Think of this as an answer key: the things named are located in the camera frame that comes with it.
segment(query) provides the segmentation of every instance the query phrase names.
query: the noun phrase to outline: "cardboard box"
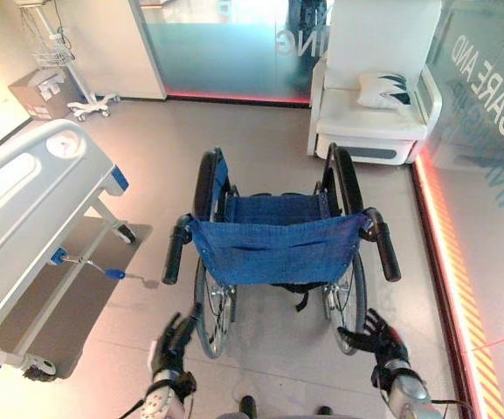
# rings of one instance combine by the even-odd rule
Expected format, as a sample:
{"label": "cardboard box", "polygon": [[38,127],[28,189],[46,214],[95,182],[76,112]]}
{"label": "cardboard box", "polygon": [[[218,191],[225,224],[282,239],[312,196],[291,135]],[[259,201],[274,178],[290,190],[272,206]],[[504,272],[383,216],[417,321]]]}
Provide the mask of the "cardboard box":
{"label": "cardboard box", "polygon": [[54,120],[70,113],[67,104],[81,100],[66,69],[36,70],[9,86],[34,120]]}

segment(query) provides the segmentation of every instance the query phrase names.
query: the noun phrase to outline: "orange led strip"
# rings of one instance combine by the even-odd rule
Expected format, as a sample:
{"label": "orange led strip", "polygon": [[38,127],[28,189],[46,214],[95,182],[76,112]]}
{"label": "orange led strip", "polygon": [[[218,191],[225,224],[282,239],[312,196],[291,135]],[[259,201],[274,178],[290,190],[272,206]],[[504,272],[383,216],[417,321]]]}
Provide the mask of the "orange led strip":
{"label": "orange led strip", "polygon": [[424,151],[415,161],[415,167],[438,250],[447,297],[453,310],[459,344],[464,349],[463,362],[477,404],[474,406],[475,413],[479,419],[504,419],[504,404],[494,363],[489,349],[483,348],[487,336],[442,188]]}

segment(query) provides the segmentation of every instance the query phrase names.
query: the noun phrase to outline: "wheelchair push handle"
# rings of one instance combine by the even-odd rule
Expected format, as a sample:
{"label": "wheelchair push handle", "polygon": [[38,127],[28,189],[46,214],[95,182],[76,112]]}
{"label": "wheelchair push handle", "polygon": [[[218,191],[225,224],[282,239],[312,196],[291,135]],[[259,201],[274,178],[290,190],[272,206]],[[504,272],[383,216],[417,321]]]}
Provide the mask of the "wheelchair push handle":
{"label": "wheelchair push handle", "polygon": [[364,212],[373,223],[369,229],[369,240],[375,241],[377,244],[377,250],[382,260],[383,275],[388,281],[397,282],[401,279],[401,271],[391,242],[388,224],[383,221],[382,215],[377,209],[368,208]]}
{"label": "wheelchair push handle", "polygon": [[166,262],[162,271],[162,282],[166,285],[173,285],[178,280],[183,245],[191,241],[191,233],[187,230],[190,220],[191,217],[188,215],[181,216],[172,229]]}

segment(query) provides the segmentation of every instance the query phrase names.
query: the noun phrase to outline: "red light strip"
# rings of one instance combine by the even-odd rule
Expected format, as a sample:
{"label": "red light strip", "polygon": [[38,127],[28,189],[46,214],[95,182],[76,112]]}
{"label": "red light strip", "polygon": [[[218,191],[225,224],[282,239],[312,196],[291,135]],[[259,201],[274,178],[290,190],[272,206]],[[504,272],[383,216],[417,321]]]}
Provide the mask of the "red light strip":
{"label": "red light strip", "polygon": [[432,233],[438,248],[438,258],[445,279],[447,297],[454,311],[453,318],[469,387],[476,401],[479,419],[504,419],[502,394],[493,360],[487,347],[487,336],[480,321],[479,309],[455,229],[450,218],[442,188],[425,151],[416,159],[415,167],[421,181]]}
{"label": "red light strip", "polygon": [[224,100],[249,100],[256,102],[274,102],[274,103],[296,103],[306,105],[310,103],[309,98],[270,98],[263,96],[249,96],[244,94],[222,94],[222,93],[203,93],[203,92],[176,92],[168,90],[169,96],[179,96],[183,98],[205,98],[205,99],[224,99]]}

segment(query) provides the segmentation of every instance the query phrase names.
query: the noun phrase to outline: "wheelchair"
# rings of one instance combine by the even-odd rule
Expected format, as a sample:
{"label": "wheelchair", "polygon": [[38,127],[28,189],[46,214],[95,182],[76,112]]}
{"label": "wheelchair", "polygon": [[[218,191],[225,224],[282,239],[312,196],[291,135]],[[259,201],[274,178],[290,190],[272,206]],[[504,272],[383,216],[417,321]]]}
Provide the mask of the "wheelchair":
{"label": "wheelchair", "polygon": [[311,290],[321,288],[337,344],[351,355],[356,350],[337,329],[362,333],[364,328],[361,239],[377,243],[385,278],[398,281],[387,224],[376,209],[363,207],[345,148],[331,144],[312,195],[281,196],[241,196],[229,180],[221,149],[214,148],[201,161],[192,213],[181,216],[172,230],[162,282],[176,283],[183,246],[193,241],[199,254],[194,298],[204,308],[197,334],[210,358],[224,350],[236,319],[238,287],[258,284],[303,294],[297,311],[306,306]]}

